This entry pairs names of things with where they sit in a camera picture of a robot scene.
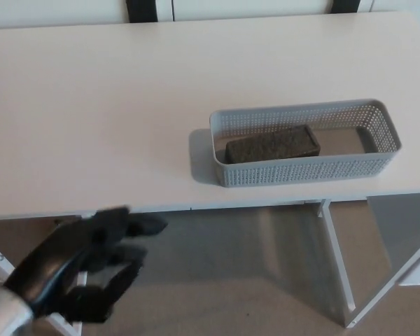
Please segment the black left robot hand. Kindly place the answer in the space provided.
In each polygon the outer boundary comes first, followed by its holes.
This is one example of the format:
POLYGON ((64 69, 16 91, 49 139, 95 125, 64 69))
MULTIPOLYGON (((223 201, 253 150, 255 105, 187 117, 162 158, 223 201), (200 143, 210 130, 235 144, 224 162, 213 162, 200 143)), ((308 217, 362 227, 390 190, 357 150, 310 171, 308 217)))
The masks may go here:
POLYGON ((68 322, 104 323, 138 277, 147 254, 144 247, 123 240, 155 236, 166 227, 164 219, 130 213, 126 206, 62 224, 23 259, 4 286, 36 319, 58 313, 68 322), (115 266, 122 269, 105 287, 72 285, 81 272, 115 266))

